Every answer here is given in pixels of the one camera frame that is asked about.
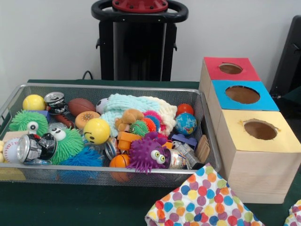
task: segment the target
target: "stacked boxes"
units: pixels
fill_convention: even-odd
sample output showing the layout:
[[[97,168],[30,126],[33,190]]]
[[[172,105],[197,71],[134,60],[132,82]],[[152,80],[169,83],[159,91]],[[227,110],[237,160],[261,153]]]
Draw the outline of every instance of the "stacked boxes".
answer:
[[[243,202],[282,203],[301,163],[301,144],[250,61],[205,57],[199,89],[231,188]]]

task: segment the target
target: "yellow smiley ball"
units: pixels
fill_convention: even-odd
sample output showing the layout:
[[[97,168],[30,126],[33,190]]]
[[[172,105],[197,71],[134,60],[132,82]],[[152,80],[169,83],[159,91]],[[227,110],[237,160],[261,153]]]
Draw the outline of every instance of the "yellow smiley ball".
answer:
[[[36,94],[29,95],[23,101],[23,110],[43,111],[45,108],[44,98]]]
[[[91,143],[103,144],[110,136],[110,126],[103,119],[91,119],[84,127],[84,135]]]

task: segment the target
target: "green tablecloth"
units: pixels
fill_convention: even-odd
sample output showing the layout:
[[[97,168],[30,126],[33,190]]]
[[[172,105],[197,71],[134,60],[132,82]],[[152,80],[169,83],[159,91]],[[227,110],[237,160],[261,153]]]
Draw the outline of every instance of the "green tablecloth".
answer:
[[[50,81],[29,82],[197,89],[198,82]],[[173,188],[0,184],[1,225],[145,225],[153,203]],[[266,226],[282,226],[288,209],[301,199],[297,174],[284,204],[246,204]]]

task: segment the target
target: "red top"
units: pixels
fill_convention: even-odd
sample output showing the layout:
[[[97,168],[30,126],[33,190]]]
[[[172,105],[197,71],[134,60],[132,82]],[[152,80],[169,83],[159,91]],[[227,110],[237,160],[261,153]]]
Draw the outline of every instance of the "red top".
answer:
[[[204,61],[211,80],[260,81],[257,72],[248,58],[204,57]],[[238,71],[235,71],[236,74],[222,71],[221,65],[227,67],[229,64],[237,66]]]
[[[113,0],[112,6],[129,13],[158,13],[167,10],[167,0]]]

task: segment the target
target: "brown football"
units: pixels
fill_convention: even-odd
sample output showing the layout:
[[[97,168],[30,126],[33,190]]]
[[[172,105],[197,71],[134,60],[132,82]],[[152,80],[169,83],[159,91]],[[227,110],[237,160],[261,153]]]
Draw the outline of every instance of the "brown football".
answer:
[[[75,98],[68,103],[70,113],[76,117],[82,112],[96,112],[96,108],[93,103],[84,98]]]

